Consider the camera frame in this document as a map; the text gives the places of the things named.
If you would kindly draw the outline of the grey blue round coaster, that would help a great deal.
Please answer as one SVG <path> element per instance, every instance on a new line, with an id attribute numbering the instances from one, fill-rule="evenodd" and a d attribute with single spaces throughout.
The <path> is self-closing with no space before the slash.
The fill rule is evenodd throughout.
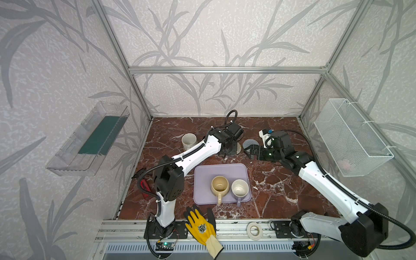
<path id="1" fill-rule="evenodd" d="M 256 141 L 255 139 L 247 139 L 247 140 L 245 140 L 245 141 L 243 142 L 242 147 L 243 147 L 243 149 L 244 149 L 244 150 L 246 150 L 246 149 L 247 149 L 247 148 L 249 148 L 251 145 L 256 145 L 256 146 L 258 146 L 258 145 L 259 145 L 259 143 L 258 143 L 258 141 Z"/>

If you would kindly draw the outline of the white mug lavender handle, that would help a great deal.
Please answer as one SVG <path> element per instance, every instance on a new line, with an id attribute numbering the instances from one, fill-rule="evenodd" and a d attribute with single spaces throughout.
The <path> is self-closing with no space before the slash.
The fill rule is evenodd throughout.
<path id="1" fill-rule="evenodd" d="M 232 183 L 231 191 L 234 198 L 236 199 L 237 207 L 240 207 L 242 200 L 249 193 L 249 185 L 246 181 L 242 179 L 237 179 Z"/>

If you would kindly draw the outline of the white speckled mug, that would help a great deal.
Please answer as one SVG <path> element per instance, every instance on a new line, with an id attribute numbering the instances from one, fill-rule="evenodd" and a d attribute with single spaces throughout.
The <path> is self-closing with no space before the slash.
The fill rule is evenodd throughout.
<path id="1" fill-rule="evenodd" d="M 186 133 L 182 136 L 184 151 L 187 151 L 197 144 L 197 137 L 193 133 Z"/>

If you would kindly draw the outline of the beige ceramic mug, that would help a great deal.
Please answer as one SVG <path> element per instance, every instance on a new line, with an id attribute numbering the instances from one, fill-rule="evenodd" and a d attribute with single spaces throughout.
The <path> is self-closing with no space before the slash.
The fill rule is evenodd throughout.
<path id="1" fill-rule="evenodd" d="M 225 177 L 219 175 L 213 178 L 210 188 L 216 197 L 217 205 L 221 205 L 224 197 L 229 193 L 230 184 Z"/>

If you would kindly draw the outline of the multicolour woven round coaster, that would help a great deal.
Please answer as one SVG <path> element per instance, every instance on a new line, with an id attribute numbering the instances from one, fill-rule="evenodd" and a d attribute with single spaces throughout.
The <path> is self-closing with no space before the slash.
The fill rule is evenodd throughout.
<path id="1" fill-rule="evenodd" d="M 240 154 L 240 153 L 241 153 L 241 151 L 242 151 L 242 146 L 241 146 L 241 144 L 240 144 L 240 143 L 237 143 L 236 154 L 237 154 L 237 155 L 238 155 L 238 154 Z"/>

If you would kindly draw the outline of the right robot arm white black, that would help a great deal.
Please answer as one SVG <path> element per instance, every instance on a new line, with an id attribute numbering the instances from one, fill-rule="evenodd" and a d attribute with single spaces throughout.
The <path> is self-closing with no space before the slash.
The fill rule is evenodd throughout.
<path id="1" fill-rule="evenodd" d="M 313 154 L 297 151 L 286 131 L 260 131 L 263 145 L 253 139 L 246 140 L 242 150 L 251 159 L 278 162 L 294 175 L 312 185 L 340 212 L 339 218 L 300 211 L 292 217 L 299 228 L 343 242 L 360 257 L 373 250 L 402 250 L 415 245 L 416 234 L 405 224 L 388 215 L 380 203 L 375 205 L 362 199 L 326 172 Z M 384 245 L 388 238 L 388 225 L 392 223 L 409 234 L 409 240 L 396 245 Z"/>

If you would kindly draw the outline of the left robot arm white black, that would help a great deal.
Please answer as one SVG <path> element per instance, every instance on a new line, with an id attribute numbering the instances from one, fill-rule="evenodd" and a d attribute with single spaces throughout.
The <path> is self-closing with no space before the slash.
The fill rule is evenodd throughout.
<path id="1" fill-rule="evenodd" d="M 139 190 L 156 199 L 156 223 L 162 229 L 175 222 L 174 209 L 176 199 L 184 191 L 184 178 L 207 158 L 222 154 L 231 156 L 236 153 L 237 143 L 244 130 L 235 122 L 219 127 L 212 127 L 205 137 L 194 147 L 173 157 L 163 156 L 158 165 L 148 170 L 137 172 L 133 178 L 137 180 Z M 156 192 L 147 191 L 140 183 L 148 174 L 153 174 Z"/>

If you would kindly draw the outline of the lavender plastic tray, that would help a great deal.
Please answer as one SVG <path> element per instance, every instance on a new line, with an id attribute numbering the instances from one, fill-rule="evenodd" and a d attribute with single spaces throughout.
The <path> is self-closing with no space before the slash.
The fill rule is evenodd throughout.
<path id="1" fill-rule="evenodd" d="M 193 200 L 197 205 L 216 204 L 217 197 L 211 191 L 211 183 L 217 176 L 223 176 L 229 184 L 238 179 L 249 183 L 247 167 L 244 164 L 201 165 L 195 168 Z"/>

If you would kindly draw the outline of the black glove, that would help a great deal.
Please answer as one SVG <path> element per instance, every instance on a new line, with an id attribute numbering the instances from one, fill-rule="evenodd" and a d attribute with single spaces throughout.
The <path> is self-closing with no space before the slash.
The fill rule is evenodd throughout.
<path id="1" fill-rule="evenodd" d="M 216 219 L 212 211 L 212 208 L 208 206 L 202 206 L 201 208 L 194 204 L 193 206 L 186 208 L 185 212 L 183 213 L 185 219 L 187 220 L 187 218 L 190 216 L 191 211 L 195 210 L 199 211 L 199 213 L 213 226 L 214 231 L 216 232 Z"/>

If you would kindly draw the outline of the white tape roll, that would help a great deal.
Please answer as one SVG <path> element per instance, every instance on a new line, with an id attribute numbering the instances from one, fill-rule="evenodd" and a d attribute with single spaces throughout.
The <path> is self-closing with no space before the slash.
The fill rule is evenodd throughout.
<path id="1" fill-rule="evenodd" d="M 253 241 L 259 241 L 263 237 L 263 229 L 256 222 L 250 222 L 247 226 L 247 236 Z"/>

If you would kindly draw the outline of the yellow work glove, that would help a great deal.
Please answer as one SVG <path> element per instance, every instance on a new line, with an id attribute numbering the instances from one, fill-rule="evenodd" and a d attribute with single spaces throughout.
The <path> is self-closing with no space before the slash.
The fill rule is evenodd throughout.
<path id="1" fill-rule="evenodd" d="M 197 242 L 204 245 L 210 256 L 216 260 L 224 247 L 217 239 L 213 224 L 207 221 L 195 206 L 187 207 L 184 216 L 187 219 L 185 226 L 189 233 Z"/>

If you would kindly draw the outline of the red black pliers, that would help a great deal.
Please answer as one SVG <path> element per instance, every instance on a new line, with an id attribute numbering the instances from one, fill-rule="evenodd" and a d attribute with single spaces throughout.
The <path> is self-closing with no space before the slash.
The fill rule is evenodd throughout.
<path id="1" fill-rule="evenodd" d="M 144 173 L 146 171 L 146 168 L 142 168 L 142 169 L 139 169 L 139 170 L 137 170 L 136 171 L 136 173 L 133 175 L 133 177 L 131 178 L 131 179 L 138 179 L 138 177 L 142 174 L 142 173 Z M 140 187 L 143 189 L 143 190 L 146 190 L 147 192 L 150 192 L 151 191 L 151 189 L 150 189 L 150 187 L 149 187 L 149 185 L 148 185 L 148 183 L 147 183 L 147 181 L 146 181 L 146 179 L 145 178 L 143 178 L 141 181 L 140 181 Z M 146 194 L 146 193 L 143 193 L 142 192 L 142 195 L 143 195 L 143 198 L 144 199 L 148 199 L 149 198 L 149 196 L 150 195 L 148 195 L 148 194 Z"/>

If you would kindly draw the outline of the green circuit board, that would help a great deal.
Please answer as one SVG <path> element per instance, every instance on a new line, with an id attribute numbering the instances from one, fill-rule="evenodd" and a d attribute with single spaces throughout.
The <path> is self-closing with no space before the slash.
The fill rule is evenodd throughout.
<path id="1" fill-rule="evenodd" d="M 157 242 L 156 250 L 157 251 L 173 251 L 176 242 Z"/>

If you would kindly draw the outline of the clear plastic wall shelf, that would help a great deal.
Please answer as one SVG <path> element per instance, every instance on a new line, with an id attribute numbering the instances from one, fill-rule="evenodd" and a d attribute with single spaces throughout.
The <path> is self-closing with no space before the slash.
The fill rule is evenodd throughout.
<path id="1" fill-rule="evenodd" d="M 98 102 L 47 163 L 58 176 L 94 176 L 130 116 L 126 105 Z"/>

